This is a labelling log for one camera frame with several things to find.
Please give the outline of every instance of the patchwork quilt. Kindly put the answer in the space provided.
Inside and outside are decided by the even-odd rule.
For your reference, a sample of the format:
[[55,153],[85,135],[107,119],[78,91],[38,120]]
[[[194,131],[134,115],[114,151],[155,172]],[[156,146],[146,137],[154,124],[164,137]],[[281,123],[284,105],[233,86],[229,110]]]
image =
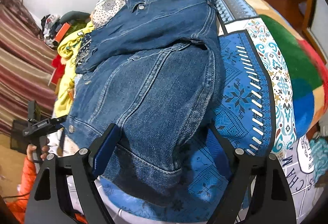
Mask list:
[[[95,29],[107,24],[125,4],[126,0],[100,0],[92,13]],[[215,6],[225,79],[221,103],[211,109],[214,125],[235,148],[249,155],[263,155],[268,138],[274,138],[271,152],[289,178],[292,165],[304,162],[287,167],[288,155],[306,140],[305,133],[327,110],[327,69],[314,49],[267,2],[215,0]],[[181,223],[207,221],[228,177],[220,172],[206,142],[198,138],[185,145],[183,156],[191,162],[183,164],[185,177],[166,207],[132,197],[102,179],[104,191],[114,205],[135,216]],[[312,172],[298,176],[306,178],[299,189],[293,176],[290,187],[297,187],[292,192],[297,194],[304,187],[305,197],[306,188],[314,188]],[[299,222],[307,214],[302,211],[304,197],[302,202],[294,198]]]

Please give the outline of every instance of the jacket button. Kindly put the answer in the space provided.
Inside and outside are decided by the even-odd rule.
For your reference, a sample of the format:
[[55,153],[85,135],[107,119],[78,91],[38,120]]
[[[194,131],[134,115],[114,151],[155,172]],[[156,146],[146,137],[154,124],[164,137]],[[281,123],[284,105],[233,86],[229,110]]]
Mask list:
[[75,128],[74,128],[73,125],[70,124],[70,125],[68,126],[68,130],[69,130],[70,133],[73,133],[73,132],[75,131]]

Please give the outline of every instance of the denim jacket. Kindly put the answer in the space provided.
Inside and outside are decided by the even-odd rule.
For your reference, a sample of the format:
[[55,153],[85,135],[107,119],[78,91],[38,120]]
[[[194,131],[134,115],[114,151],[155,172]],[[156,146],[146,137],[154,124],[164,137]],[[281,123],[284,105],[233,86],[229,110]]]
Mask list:
[[208,124],[219,96],[213,1],[128,0],[90,36],[68,136],[88,147],[116,123],[122,139],[103,177],[163,206],[181,177],[181,148]]

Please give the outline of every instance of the orange box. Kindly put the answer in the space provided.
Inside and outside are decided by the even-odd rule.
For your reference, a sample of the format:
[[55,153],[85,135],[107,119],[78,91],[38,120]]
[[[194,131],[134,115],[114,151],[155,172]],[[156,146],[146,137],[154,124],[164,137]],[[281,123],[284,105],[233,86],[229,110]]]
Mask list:
[[71,27],[71,25],[67,22],[65,22],[63,24],[63,26],[60,28],[60,30],[58,31],[56,37],[55,37],[55,41],[57,41],[58,43],[63,39],[64,35],[66,34],[66,32],[68,31],[68,29]]

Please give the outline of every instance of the wooden floor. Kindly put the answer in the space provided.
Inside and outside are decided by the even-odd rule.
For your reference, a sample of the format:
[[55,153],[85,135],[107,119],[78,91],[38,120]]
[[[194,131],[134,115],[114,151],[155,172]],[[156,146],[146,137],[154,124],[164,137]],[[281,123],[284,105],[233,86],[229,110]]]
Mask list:
[[302,35],[303,15],[298,9],[298,4],[293,0],[265,0],[276,9],[291,26]]

